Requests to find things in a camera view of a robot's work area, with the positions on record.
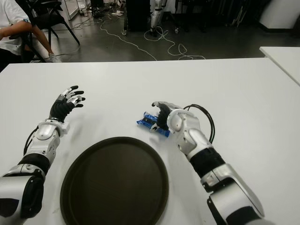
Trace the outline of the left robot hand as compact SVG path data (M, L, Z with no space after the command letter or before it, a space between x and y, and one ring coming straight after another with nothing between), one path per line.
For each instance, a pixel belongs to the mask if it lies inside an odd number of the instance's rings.
M63 123L73 109L83 107L82 101L85 98L82 95L84 91L77 89L77 85L71 86L59 94L50 109L49 119Z

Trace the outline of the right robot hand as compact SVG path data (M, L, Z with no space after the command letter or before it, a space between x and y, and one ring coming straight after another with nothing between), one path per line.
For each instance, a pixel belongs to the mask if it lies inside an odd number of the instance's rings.
M160 111L156 123L150 128L150 132L156 132L159 128L163 130L169 130L167 125L167 118L169 114L175 109L182 109L182 107L166 101L155 101L151 104L151 106L158 107Z

